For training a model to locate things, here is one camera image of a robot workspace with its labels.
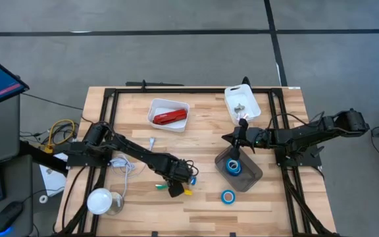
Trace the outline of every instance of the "yellow cable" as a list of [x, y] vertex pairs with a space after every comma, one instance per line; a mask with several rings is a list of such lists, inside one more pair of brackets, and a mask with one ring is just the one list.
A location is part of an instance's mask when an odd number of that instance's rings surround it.
[[53, 144], [51, 144], [51, 140], [52, 140], [53, 129], [54, 129], [54, 127], [56, 127], [56, 125], [58, 125], [58, 124], [60, 124], [62, 122], [70, 122], [71, 125], [72, 125], [72, 131], [73, 132], [71, 132], [71, 134], [67, 138], [65, 138], [64, 140], [60, 141], [58, 144], [62, 144], [64, 142], [68, 141], [68, 139], [70, 139], [73, 136], [74, 131], [76, 130], [76, 125], [75, 125], [74, 121], [70, 120], [70, 119], [62, 119], [62, 120], [60, 120], [60, 121], [58, 121], [58, 122], [56, 122], [55, 124], [52, 125], [51, 131], [49, 132], [49, 141], [47, 142], [47, 147], [52, 148]]

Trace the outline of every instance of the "white cable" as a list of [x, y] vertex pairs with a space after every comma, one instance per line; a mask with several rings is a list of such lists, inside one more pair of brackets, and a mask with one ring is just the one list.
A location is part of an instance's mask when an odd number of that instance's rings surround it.
[[[153, 149], [153, 145], [155, 144], [155, 139], [154, 138], [150, 138], [150, 151]], [[125, 178], [125, 187], [124, 187], [124, 193], [122, 194], [122, 198], [125, 197], [125, 193], [126, 193], [126, 185], [127, 185], [127, 182], [128, 182], [128, 179], [129, 178], [133, 178], [139, 174], [141, 174], [141, 172], [144, 171], [145, 167], [147, 166], [147, 164], [144, 164], [144, 167], [137, 173], [137, 174], [133, 174], [131, 176], [128, 176], [134, 169], [136, 169], [136, 166], [129, 162], [129, 160], [126, 158], [126, 156], [124, 154], [120, 154], [118, 157], [115, 157], [115, 158], [112, 158], [111, 160], [111, 167], [112, 167], [112, 171], [118, 175], [118, 176], [121, 176], [123, 178]], [[119, 171], [121, 172], [120, 173], [117, 173], [115, 171], [115, 168], [119, 168]]]

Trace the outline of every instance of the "desk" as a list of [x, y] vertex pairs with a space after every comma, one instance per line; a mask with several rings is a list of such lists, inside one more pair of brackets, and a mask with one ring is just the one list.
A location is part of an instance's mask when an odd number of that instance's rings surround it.
[[[86, 119], [94, 122], [99, 119], [104, 90], [102, 87], [89, 88], [83, 112]], [[308, 120], [301, 90], [283, 88], [283, 93], [287, 112]], [[250, 126], [267, 127], [271, 118], [268, 97], [263, 94], [255, 94], [255, 97], [262, 113]], [[157, 130], [149, 125], [147, 112], [154, 98], [182, 101], [190, 105], [185, 132]], [[300, 125], [291, 117], [289, 122], [291, 127]], [[89, 126], [89, 122], [82, 120], [79, 138], [84, 137]], [[155, 137], [153, 151], [169, 152], [181, 159], [192, 159], [200, 173], [197, 184], [192, 188], [193, 196], [180, 195], [171, 198], [167, 190], [159, 191], [155, 187], [156, 184], [163, 183], [162, 178], [145, 169], [139, 176], [128, 180], [122, 212], [115, 216], [100, 216], [98, 236], [150, 236], [152, 231], [158, 231], [159, 236], [228, 236], [230, 232], [236, 232], [237, 236], [291, 235], [282, 173], [276, 165], [272, 150], [256, 149], [256, 154], [253, 154], [249, 148], [244, 148], [244, 152], [260, 166], [264, 175], [248, 192], [237, 193], [233, 205], [225, 205], [220, 201], [221, 192], [232, 188], [216, 170], [215, 157], [229, 146], [221, 135], [234, 129], [224, 104], [223, 93], [120, 94], [114, 129], [146, 148], [149, 147], [149, 138]], [[136, 162], [137, 172], [143, 168], [143, 163], [136, 159], [130, 160]], [[79, 170], [76, 167], [68, 172], [56, 230], [61, 229], [66, 194]], [[328, 230], [336, 231], [322, 177], [310, 167], [300, 167], [299, 171], [307, 204]], [[81, 173], [74, 186], [66, 208], [66, 223], [83, 202], [87, 178], [88, 168]], [[124, 179], [108, 169], [105, 187], [121, 194]], [[297, 206], [296, 211], [299, 230], [302, 231], [301, 215]], [[87, 232], [90, 230], [90, 215], [86, 221]]]

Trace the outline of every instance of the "computer mouse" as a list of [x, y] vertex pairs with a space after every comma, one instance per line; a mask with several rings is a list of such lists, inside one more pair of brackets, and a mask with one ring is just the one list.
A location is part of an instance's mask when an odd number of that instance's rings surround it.
[[0, 212], [0, 233], [6, 231], [23, 211], [23, 203], [13, 201]]

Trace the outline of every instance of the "concrete floor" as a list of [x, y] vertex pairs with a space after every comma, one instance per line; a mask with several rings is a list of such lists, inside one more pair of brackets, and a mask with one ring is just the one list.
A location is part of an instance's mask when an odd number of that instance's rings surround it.
[[[278, 30], [379, 28], [379, 1], [270, 0]], [[0, 32], [268, 29], [261, 0], [0, 0]], [[301, 86], [309, 116], [350, 107], [379, 126], [379, 34], [278, 35], [289, 86]], [[280, 85], [264, 35], [0, 37], [0, 63], [30, 94], [82, 107], [89, 86], [127, 81], [231, 86]], [[40, 132], [80, 111], [21, 99], [21, 129]], [[379, 155], [370, 134], [338, 138], [322, 152], [337, 230], [379, 236]], [[36, 173], [34, 188], [42, 187]], [[50, 234], [59, 197], [36, 205]]]

